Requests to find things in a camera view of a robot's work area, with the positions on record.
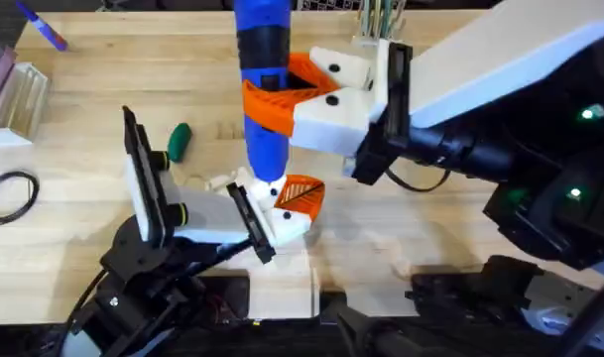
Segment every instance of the green object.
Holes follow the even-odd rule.
[[[167,144],[167,151],[170,154],[170,160],[174,163],[182,161],[186,146],[191,140],[191,128],[186,123],[180,123],[170,136],[170,142]]]

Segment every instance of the coiled black cable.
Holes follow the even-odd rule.
[[[26,202],[26,204],[24,204],[22,207],[20,207],[20,209],[18,209],[17,211],[15,211],[13,213],[11,213],[9,215],[5,215],[5,216],[0,216],[0,226],[3,224],[13,222],[13,221],[17,220],[18,218],[20,218],[21,216],[23,216],[24,214],[26,214],[26,212],[28,212],[28,210],[31,209],[31,207],[33,207],[33,205],[35,204],[35,201],[37,201],[37,195],[40,191],[40,183],[37,180],[37,177],[27,174],[25,172],[21,172],[21,171],[13,171],[13,172],[9,172],[6,174],[2,174],[0,176],[0,183],[2,183],[3,181],[5,181],[7,179],[11,179],[11,178],[27,179],[29,181],[29,183],[31,183],[33,185],[33,192],[30,193],[30,187],[29,187],[28,202]]]

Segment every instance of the light wood surface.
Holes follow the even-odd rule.
[[[403,38],[419,53],[478,15],[408,12]],[[199,187],[203,179],[247,165],[232,13],[44,18],[71,51],[57,53],[31,26],[17,45],[19,60],[34,63],[53,84],[35,145],[0,150],[0,174],[27,169],[42,183],[36,206],[0,227],[0,323],[64,320],[132,213],[122,104],[136,112],[155,148],[166,146],[179,122],[191,126],[195,141],[184,163],[172,168],[178,183]],[[293,51],[314,45],[347,50],[355,27],[352,13],[294,14]],[[481,213],[492,184],[454,175],[433,193],[414,194],[386,178],[360,185],[342,178],[340,166],[335,156],[292,149],[290,173],[325,180],[324,207],[305,240],[283,249],[274,264],[263,267],[245,252],[227,265],[249,270],[252,315],[312,313],[307,294],[319,283],[346,289],[350,304],[366,313],[413,314],[404,299],[413,272],[475,270],[493,254],[535,261]],[[421,185],[440,175],[404,161],[395,169]],[[0,206],[17,205],[26,195],[24,183],[10,182],[0,188]],[[591,272],[543,266],[589,286],[603,282]]]

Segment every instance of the green led light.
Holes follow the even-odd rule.
[[[584,119],[592,119],[594,117],[594,113],[590,109],[586,109],[581,112],[581,117]]]
[[[579,112],[579,119],[581,120],[589,121],[601,118],[604,118],[604,106],[601,104],[593,104]]]
[[[573,188],[570,191],[570,195],[573,196],[574,198],[579,198],[579,196],[581,195],[581,190],[579,188]]]

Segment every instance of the blue pen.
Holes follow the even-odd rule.
[[[67,42],[60,36],[60,34],[57,33],[57,31],[53,30],[49,24],[40,19],[35,11],[31,10],[28,6],[26,6],[26,4],[19,0],[16,2],[16,4],[22,13],[24,13],[24,16],[26,16],[28,20],[33,23],[33,25],[35,25],[37,30],[39,30],[58,51],[63,52],[67,50]]]

